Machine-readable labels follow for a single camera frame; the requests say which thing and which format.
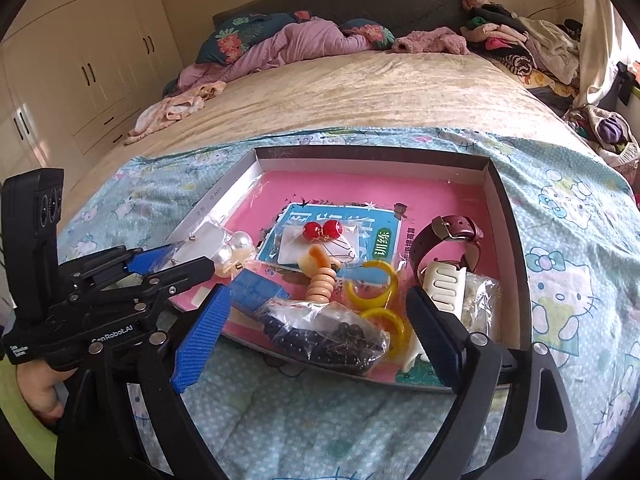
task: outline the beige bed cover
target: beige bed cover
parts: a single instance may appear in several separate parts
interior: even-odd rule
[[[591,152],[549,108],[481,57],[325,57],[231,82],[204,110],[140,142],[117,146],[65,196],[59,226],[134,156],[327,126],[451,126]]]

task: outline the blue booklet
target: blue booklet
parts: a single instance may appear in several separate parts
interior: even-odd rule
[[[284,227],[291,224],[335,219],[345,224],[358,223],[358,260],[384,260],[391,264],[400,236],[400,220],[394,211],[370,206],[289,204],[278,218],[276,225],[260,247],[258,260],[266,264],[290,270],[300,270],[297,265],[278,263],[278,249]],[[388,275],[381,269],[367,269],[357,264],[347,265],[338,272],[341,278],[358,282],[385,285]]]

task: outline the yellow ring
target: yellow ring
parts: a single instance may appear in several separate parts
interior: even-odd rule
[[[397,355],[398,352],[404,348],[404,323],[402,322],[402,319],[400,319],[400,316],[398,316],[398,314],[396,314],[392,310],[389,310],[388,308],[378,307],[364,311],[360,314],[360,317],[362,319],[370,319],[371,317],[383,317],[394,324],[394,326],[396,327],[396,335],[398,336],[398,344],[394,345],[393,348],[389,348],[389,357],[395,357],[395,355]]]
[[[377,269],[384,270],[391,279],[389,286],[385,291],[375,298],[365,299],[356,294],[353,288],[353,282],[347,282],[346,292],[347,298],[353,303],[359,310],[369,310],[371,308],[383,308],[388,303],[389,299],[396,295],[398,292],[398,274],[396,274],[394,268],[383,260],[368,260],[362,264],[363,267],[375,267]]]

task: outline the red ball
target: red ball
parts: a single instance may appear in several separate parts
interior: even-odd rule
[[[322,238],[322,226],[318,222],[307,222],[302,228],[302,235],[310,242],[319,240]]]
[[[342,224],[337,220],[327,220],[322,226],[322,233],[329,240],[337,240],[342,234]]]

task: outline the screw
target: screw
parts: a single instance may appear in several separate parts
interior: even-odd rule
[[[152,335],[149,336],[149,342],[152,345],[161,345],[166,341],[166,334],[164,332],[153,332]]]
[[[489,340],[480,332],[473,332],[470,336],[471,342],[476,346],[485,346]]]
[[[89,345],[89,354],[99,354],[102,352],[102,343],[95,341]]]
[[[547,355],[549,353],[549,348],[547,348],[544,343],[533,343],[533,349],[535,350],[536,354]]]

